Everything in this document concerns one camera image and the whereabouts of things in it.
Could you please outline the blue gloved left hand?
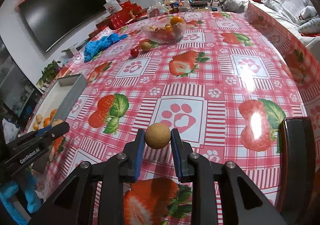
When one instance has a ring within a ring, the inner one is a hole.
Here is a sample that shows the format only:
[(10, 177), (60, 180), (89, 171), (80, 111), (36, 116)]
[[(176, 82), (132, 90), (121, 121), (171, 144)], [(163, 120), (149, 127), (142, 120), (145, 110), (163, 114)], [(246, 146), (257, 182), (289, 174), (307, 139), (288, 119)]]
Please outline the blue gloved left hand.
[(26, 212), (37, 212), (43, 199), (36, 193), (37, 179), (29, 170), (22, 172), (20, 180), (1, 184), (1, 202), (17, 224), (28, 224)]

